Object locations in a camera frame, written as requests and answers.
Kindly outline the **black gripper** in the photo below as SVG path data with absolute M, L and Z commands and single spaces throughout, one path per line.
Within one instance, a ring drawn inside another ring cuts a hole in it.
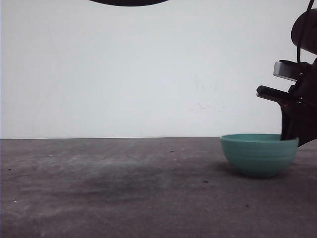
M 299 138 L 302 146 L 317 138 L 317 61 L 306 74 L 294 82 L 287 92 L 259 86 L 257 96 L 276 102 L 281 107 L 282 131 L 281 140 Z M 305 120 L 298 130 L 298 119 Z

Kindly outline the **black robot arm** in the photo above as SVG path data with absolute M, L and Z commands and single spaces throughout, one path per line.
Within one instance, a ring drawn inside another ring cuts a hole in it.
M 295 21 L 291 40 L 299 49 L 317 53 L 317 10 L 310 9 Z M 267 86 L 257 88 L 257 96 L 280 105 L 281 140 L 298 138 L 302 146 L 317 138 L 317 63 L 279 60 L 273 75 L 294 82 L 287 92 Z

